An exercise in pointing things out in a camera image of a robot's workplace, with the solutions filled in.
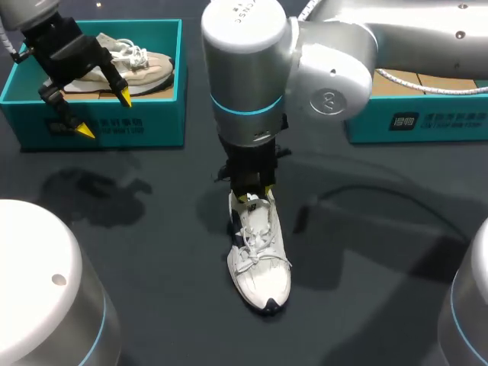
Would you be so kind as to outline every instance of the beige sneaker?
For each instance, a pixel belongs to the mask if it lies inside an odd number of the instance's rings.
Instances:
[[[175,63],[172,58],[161,53],[147,52],[145,48],[136,46],[131,40],[115,40],[100,33],[98,42],[107,48],[112,63],[120,75],[129,84],[130,95],[145,95],[163,90],[173,83]],[[107,79],[99,67],[95,67],[81,79],[65,86],[67,93],[109,92]]]

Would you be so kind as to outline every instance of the shoe tongue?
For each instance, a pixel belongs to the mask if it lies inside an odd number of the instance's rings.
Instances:
[[[117,40],[112,37],[109,37],[105,33],[100,33],[97,36],[97,41],[100,43],[102,47],[105,47],[109,51],[116,51],[117,50]]]
[[[247,194],[247,201],[258,200],[257,194]],[[268,226],[268,207],[260,203],[250,204],[247,208],[249,225],[258,232],[266,229]]]

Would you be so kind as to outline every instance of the white sneaker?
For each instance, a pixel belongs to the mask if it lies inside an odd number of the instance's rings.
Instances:
[[[278,311],[288,299],[291,264],[283,247],[275,199],[247,195],[247,202],[229,195],[233,247],[227,256],[230,275],[244,299],[265,313]]]
[[[112,63],[120,75],[129,84],[130,95],[144,95],[156,90],[163,90],[173,83],[174,61],[160,53],[147,52],[136,46],[131,40],[115,40],[100,33],[98,42],[107,48]],[[97,66],[81,79],[65,86],[67,93],[109,92],[107,79]]]

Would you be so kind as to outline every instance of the blue ring light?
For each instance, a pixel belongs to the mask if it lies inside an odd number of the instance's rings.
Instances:
[[[86,354],[85,358],[83,358],[83,361],[81,361],[78,366],[83,366],[86,363],[86,361],[90,358],[90,356],[92,355],[95,348],[97,347],[98,341],[100,340],[100,337],[101,337],[101,332],[104,330],[105,317],[106,316],[107,316],[107,302],[105,300],[105,294],[104,294],[104,315],[101,318],[100,330],[98,330],[97,338],[93,342],[93,346],[90,348],[90,350]]]
[[[452,312],[452,317],[454,319],[454,323],[456,324],[457,330],[459,334],[461,335],[461,338],[464,340],[466,343],[467,347],[474,353],[474,355],[483,362],[485,366],[488,366],[488,361],[483,358],[482,355],[480,355],[476,349],[474,349],[473,345],[471,345],[470,341],[467,340],[466,335],[464,334],[463,330],[461,329],[461,326],[459,325],[458,318],[456,317],[456,313],[454,311],[454,299],[453,299],[453,293],[454,293],[454,283],[456,282],[456,277],[458,276],[458,273],[454,276],[454,280],[452,281],[452,286],[451,286],[451,312]]]
[[[215,98],[213,97],[213,95],[211,95],[211,97],[212,97],[212,101],[215,103],[215,105],[227,113],[237,114],[238,116],[255,116],[257,114],[265,113],[265,112],[269,111],[270,109],[273,109],[275,107],[275,105],[278,104],[280,102],[280,100],[283,98],[283,95],[280,98],[278,98],[273,104],[270,104],[269,106],[267,106],[265,108],[258,109],[257,111],[250,111],[250,112],[234,111],[232,109],[226,108],[221,103],[216,101]]]

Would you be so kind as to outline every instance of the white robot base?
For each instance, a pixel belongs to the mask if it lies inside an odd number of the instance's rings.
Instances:
[[[114,366],[114,306],[69,228],[0,200],[0,365]]]
[[[487,340],[488,220],[471,243],[438,320],[438,341],[449,366],[487,366]]]

